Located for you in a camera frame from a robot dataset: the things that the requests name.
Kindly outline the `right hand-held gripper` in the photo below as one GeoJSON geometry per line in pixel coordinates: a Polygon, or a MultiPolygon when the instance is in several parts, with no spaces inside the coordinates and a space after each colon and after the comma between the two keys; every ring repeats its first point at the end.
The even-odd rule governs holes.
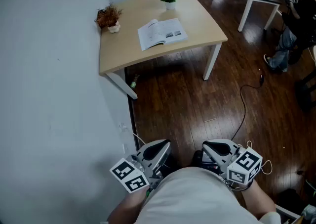
{"type": "Polygon", "coordinates": [[[203,142],[203,150],[218,166],[228,164],[222,178],[238,184],[249,184],[260,172],[262,156],[251,147],[237,146],[230,139],[212,139],[203,142]]]}

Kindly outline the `white book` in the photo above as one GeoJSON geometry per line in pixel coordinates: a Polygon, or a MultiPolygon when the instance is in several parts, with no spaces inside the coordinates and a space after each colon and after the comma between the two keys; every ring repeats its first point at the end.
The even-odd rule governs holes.
{"type": "Polygon", "coordinates": [[[142,51],[156,45],[167,45],[188,39],[178,18],[165,21],[153,19],[138,29],[138,36],[142,51]]]}

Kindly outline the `person's left forearm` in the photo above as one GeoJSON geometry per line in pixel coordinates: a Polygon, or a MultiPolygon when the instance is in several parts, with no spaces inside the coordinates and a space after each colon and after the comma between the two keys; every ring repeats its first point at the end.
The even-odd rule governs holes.
{"type": "Polygon", "coordinates": [[[126,195],[109,215],[108,224],[134,224],[147,198],[148,189],[147,186],[126,195]]]}

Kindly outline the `person's right forearm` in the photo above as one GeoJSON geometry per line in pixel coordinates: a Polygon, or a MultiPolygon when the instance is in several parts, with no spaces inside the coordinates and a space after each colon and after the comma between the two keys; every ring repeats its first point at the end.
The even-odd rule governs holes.
{"type": "Polygon", "coordinates": [[[243,190],[241,193],[247,210],[258,220],[267,213],[276,212],[275,203],[261,189],[256,180],[253,180],[250,187],[243,190]]]}

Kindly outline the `black waist-worn screen device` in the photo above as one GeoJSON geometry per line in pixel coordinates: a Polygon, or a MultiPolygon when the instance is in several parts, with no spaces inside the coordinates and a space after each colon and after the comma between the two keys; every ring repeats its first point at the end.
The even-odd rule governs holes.
{"type": "Polygon", "coordinates": [[[212,172],[220,171],[217,163],[213,159],[209,158],[203,150],[195,151],[191,161],[191,166],[210,170],[212,172]]]}

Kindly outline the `person's white shirt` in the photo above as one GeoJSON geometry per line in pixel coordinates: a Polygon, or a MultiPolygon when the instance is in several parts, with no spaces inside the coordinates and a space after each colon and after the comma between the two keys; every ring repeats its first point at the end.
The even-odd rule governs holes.
{"type": "Polygon", "coordinates": [[[277,212],[259,220],[212,172],[196,167],[168,175],[150,193],[135,224],[281,224],[277,212]]]}

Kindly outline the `black bag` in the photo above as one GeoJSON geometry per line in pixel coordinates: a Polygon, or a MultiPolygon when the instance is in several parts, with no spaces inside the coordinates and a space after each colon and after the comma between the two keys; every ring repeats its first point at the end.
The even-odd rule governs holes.
{"type": "Polygon", "coordinates": [[[296,192],[296,190],[289,188],[279,194],[278,205],[289,211],[298,213],[302,212],[306,206],[306,203],[296,192]]]}

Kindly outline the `white box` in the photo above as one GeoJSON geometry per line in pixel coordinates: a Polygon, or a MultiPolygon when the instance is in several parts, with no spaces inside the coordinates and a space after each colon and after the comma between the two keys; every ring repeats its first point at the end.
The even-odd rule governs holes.
{"type": "Polygon", "coordinates": [[[281,216],[281,223],[282,224],[302,224],[303,216],[300,216],[292,211],[289,211],[277,204],[276,211],[281,216]]]}

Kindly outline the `light wooden table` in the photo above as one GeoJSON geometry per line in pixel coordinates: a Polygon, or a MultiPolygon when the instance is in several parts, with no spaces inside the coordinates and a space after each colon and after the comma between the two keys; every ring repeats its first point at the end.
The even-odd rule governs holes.
{"type": "Polygon", "coordinates": [[[123,92],[133,99],[137,94],[117,70],[157,58],[166,54],[211,46],[203,79],[210,76],[223,42],[228,38],[198,0],[177,0],[174,10],[167,10],[160,0],[126,0],[118,4],[122,9],[118,33],[102,30],[100,42],[99,74],[108,76],[123,92]],[[188,35],[187,40],[169,45],[157,45],[142,51],[138,29],[153,19],[162,21],[177,18],[188,35]]]}

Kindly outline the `brown dried plant white vase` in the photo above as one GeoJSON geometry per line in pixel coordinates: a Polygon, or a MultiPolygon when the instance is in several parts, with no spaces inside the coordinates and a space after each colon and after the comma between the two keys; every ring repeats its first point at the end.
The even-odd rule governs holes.
{"type": "Polygon", "coordinates": [[[120,31],[119,18],[122,14],[122,9],[118,9],[113,3],[110,3],[105,8],[105,15],[102,18],[96,18],[95,23],[99,28],[107,28],[110,33],[120,31]]]}

